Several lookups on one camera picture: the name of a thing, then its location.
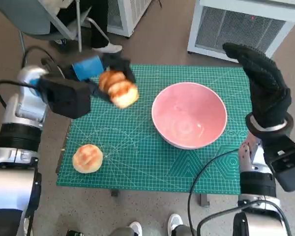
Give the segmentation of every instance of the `green cutting mat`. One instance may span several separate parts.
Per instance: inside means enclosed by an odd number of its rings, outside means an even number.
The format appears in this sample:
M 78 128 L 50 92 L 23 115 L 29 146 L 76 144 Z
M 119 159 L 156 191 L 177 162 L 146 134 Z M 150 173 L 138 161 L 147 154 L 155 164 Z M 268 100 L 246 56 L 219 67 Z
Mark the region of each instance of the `green cutting mat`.
M 120 110 L 92 99 L 91 113 L 74 120 L 68 133 L 58 185 L 110 189 L 188 192 L 195 175 L 212 157 L 238 148 L 246 138 L 245 116 L 251 111 L 248 78 L 241 68 L 133 65 L 140 99 Z M 196 82 L 225 102 L 228 123 L 213 144 L 181 150 L 165 142 L 154 128 L 151 107 L 156 95 L 177 82 Z M 103 165 L 92 174 L 73 169 L 72 156 L 84 144 L 96 144 Z M 238 194 L 237 153 L 216 160 L 200 178 L 195 192 Z

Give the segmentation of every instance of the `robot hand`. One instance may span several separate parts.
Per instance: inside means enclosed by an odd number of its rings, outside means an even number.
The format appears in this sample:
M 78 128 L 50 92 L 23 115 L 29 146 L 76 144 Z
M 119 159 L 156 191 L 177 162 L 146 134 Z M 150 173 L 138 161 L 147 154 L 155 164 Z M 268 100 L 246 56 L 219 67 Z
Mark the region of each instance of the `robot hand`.
M 50 59 L 42 59 L 42 64 L 48 71 L 52 71 L 57 76 L 87 83 L 93 97 L 98 97 L 108 102 L 110 102 L 109 95 L 102 92 L 99 89 L 98 83 L 91 80 L 91 77 L 99 76 L 109 67 L 111 70 L 123 72 L 126 79 L 132 83 L 136 83 L 134 74 L 130 68 L 130 60 L 124 59 L 120 55 L 102 54 L 94 50 L 89 50 L 69 55 L 58 62 Z
M 286 86 L 281 71 L 265 54 L 234 43 L 225 43 L 226 55 L 237 59 L 249 78 L 252 114 L 263 127 L 284 123 L 292 102 L 291 90 Z

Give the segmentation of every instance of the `white sneaker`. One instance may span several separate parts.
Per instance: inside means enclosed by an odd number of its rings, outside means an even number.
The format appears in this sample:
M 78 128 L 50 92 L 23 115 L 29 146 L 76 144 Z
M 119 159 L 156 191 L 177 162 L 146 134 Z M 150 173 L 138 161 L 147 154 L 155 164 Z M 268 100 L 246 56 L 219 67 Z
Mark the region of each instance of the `white sneaker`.
M 28 228 L 29 228 L 30 220 L 28 218 L 24 219 L 24 235 L 28 235 Z M 33 236 L 33 227 L 30 230 L 30 236 Z
M 93 48 L 93 50 L 101 52 L 101 53 L 118 53 L 122 50 L 122 46 L 108 43 L 108 45 L 106 47 Z
M 138 235 L 142 236 L 142 226 L 139 222 L 135 221 L 129 225 L 130 228 Z
M 172 214 L 169 219 L 168 219 L 168 224 L 167 224 L 167 231 L 168 231 L 168 236 L 172 235 L 172 231 L 178 226 L 182 225 L 182 218 L 178 214 Z
M 55 43 L 57 43 L 58 45 L 66 45 L 67 44 L 67 40 L 64 38 L 64 39 L 58 39 L 58 40 L 54 40 Z

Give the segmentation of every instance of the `bun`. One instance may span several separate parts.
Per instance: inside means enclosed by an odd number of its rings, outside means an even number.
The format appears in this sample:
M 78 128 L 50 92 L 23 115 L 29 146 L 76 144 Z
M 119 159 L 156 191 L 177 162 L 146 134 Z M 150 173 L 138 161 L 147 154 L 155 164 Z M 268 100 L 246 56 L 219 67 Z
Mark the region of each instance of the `bun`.
M 130 106 L 139 98 L 138 87 L 127 80 L 121 71 L 102 73 L 99 77 L 99 88 L 121 109 Z
M 73 168 L 82 174 L 98 171 L 102 162 L 102 151 L 92 144 L 79 147 L 72 158 Z
M 111 101 L 121 109 L 130 106 L 139 99 L 138 88 L 131 82 L 117 83 L 112 90 L 112 93 L 110 93 Z

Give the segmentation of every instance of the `chair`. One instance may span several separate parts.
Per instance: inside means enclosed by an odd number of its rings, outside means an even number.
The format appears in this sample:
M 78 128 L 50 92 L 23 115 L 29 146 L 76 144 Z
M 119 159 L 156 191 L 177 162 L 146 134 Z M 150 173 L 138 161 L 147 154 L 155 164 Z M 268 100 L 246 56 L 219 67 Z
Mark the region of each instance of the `chair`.
M 23 33 L 32 38 L 48 41 L 64 38 L 74 40 L 78 36 L 79 52 L 81 52 L 81 24 L 85 20 L 93 24 L 109 41 L 97 23 L 88 17 L 91 7 L 80 13 L 80 0 L 75 1 L 77 19 L 68 26 L 65 26 L 53 12 L 49 11 L 41 0 L 0 0 L 0 12 L 19 30 L 23 53 L 25 52 Z M 53 23 L 58 32 L 50 33 L 50 22 Z

